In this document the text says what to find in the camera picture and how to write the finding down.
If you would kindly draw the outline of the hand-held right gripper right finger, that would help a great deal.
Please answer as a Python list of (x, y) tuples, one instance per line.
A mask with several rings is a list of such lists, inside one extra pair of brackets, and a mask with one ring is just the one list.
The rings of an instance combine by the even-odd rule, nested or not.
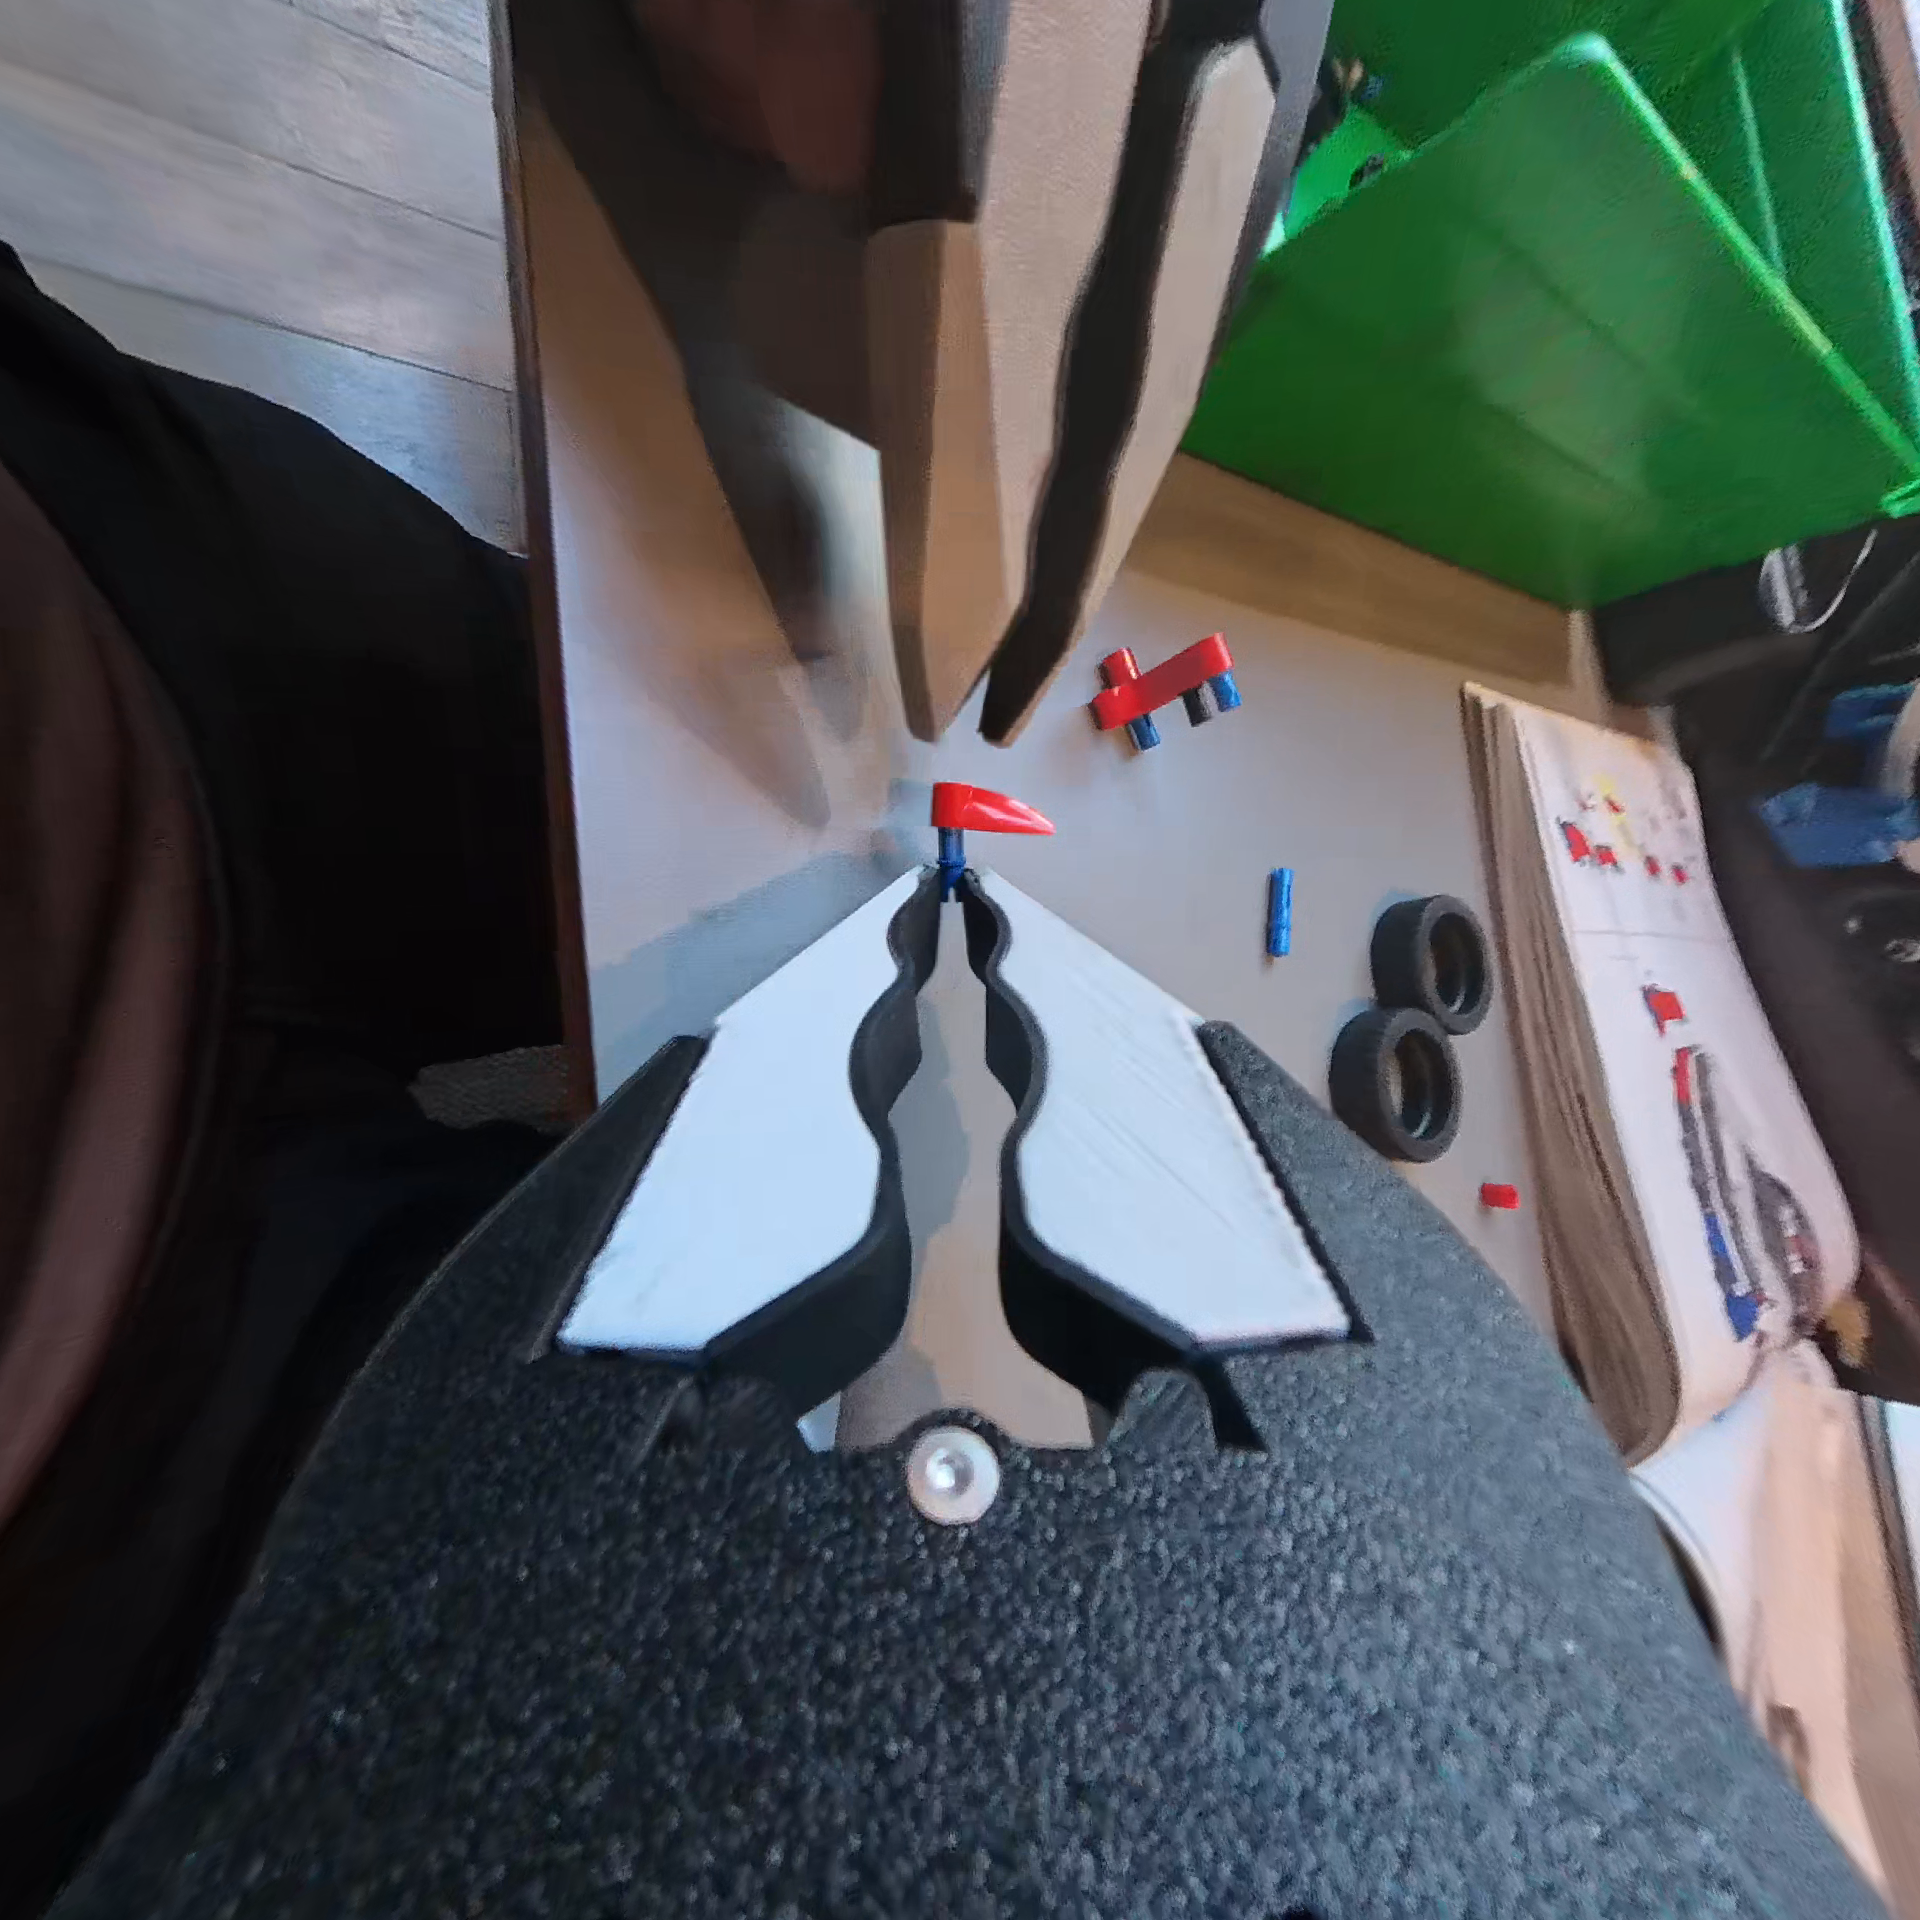
[(1087, 1403), (1181, 1373), (1237, 1411), (1227, 1363), (1354, 1339), (1354, 1307), (1205, 1045), (1149, 977), (992, 870), (960, 881), (999, 1153), (999, 1298)]

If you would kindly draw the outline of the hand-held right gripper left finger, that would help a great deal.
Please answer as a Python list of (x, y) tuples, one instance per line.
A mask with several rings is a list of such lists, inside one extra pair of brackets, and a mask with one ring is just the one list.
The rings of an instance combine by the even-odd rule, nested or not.
[(560, 1317), (565, 1353), (752, 1379), (835, 1402), (912, 1289), (898, 1098), (944, 888), (910, 870), (835, 924), (671, 1065), (679, 1083)]

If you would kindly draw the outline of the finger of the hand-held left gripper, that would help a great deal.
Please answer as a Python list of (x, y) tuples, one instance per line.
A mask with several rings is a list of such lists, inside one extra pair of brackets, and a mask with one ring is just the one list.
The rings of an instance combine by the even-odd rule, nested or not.
[(1216, 361), (1306, 142), (1331, 3), (1166, 5), (1068, 307), (1055, 438), (978, 729), (1007, 748), (1098, 612)]
[(870, 437), (902, 721), (938, 738), (1007, 642), (1066, 433), (1148, 3), (880, 8)]

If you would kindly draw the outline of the red beam assembly blue pins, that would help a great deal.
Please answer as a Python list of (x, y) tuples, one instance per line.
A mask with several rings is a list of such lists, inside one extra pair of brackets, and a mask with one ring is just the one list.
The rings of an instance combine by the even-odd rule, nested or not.
[(1194, 729), (1240, 706), (1232, 650), (1221, 632), (1166, 661), (1140, 668), (1127, 648), (1098, 662), (1100, 690), (1087, 704), (1101, 733), (1122, 733), (1136, 754), (1160, 745), (1157, 713), (1176, 704)]

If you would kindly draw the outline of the grey desk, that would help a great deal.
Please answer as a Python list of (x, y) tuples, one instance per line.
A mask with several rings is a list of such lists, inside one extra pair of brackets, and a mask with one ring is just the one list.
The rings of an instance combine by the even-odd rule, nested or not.
[[(1888, 1915), (1749, 1720), (1544, 1306), (1519, 1067), (1468, 1042), (1415, 1179), (1328, 1110), (1394, 897), (1485, 905), (1453, 678), (1277, 590), (1300, 508), (1181, 456), (1007, 748), (906, 724), (870, 425), (870, 222), (708, 134), (626, 5), (496, 5), (540, 390), (566, 1041), (591, 1177), (519, 1489), (552, 1520), (487, 1701), (607, 1782), (534, 1848), (565, 1913)], [(1222, 633), (1240, 706), (1087, 704)], [(1205, 1021), (1354, 1307), (1087, 1403), (1007, 1328), (960, 888), (894, 1109), (914, 1272), (836, 1400), (560, 1349), (712, 1021), (906, 874), (938, 781), (1055, 835), (996, 874)], [(1264, 893), (1293, 869), (1291, 954)], [(1482, 1184), (1519, 1212), (1483, 1212)]]

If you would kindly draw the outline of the black rubber tyre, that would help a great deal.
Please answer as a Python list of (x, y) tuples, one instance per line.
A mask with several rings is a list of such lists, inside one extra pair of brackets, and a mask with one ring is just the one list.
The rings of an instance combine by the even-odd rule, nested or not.
[(1423, 1010), (1370, 1006), (1332, 1042), (1328, 1101), (1383, 1160), (1442, 1160), (1462, 1110), (1451, 1036)]
[(1477, 915), (1453, 897), (1384, 907), (1370, 961), (1380, 1006), (1421, 1013), (1451, 1037), (1478, 1030), (1492, 1010), (1492, 949)]

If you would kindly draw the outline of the green plastic bin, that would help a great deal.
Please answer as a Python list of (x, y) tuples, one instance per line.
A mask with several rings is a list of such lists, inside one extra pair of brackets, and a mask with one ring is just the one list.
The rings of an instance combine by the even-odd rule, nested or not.
[(1844, 5), (1335, 5), (1183, 453), (1558, 609), (1916, 510)]

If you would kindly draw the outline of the open instruction booklet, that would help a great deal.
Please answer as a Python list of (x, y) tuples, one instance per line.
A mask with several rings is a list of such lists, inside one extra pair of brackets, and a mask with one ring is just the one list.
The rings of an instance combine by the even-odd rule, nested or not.
[(1860, 1242), (1663, 745), (1461, 690), (1551, 1321), (1628, 1464), (1853, 1310)]

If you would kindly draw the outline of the black tumbler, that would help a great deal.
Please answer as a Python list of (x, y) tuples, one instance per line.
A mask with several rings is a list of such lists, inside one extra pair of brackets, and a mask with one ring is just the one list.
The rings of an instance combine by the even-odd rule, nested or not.
[(1776, 546), (1600, 605), (1594, 617), (1616, 704), (1654, 706), (1677, 692), (1837, 633), (1916, 556), (1916, 524), (1883, 520)]

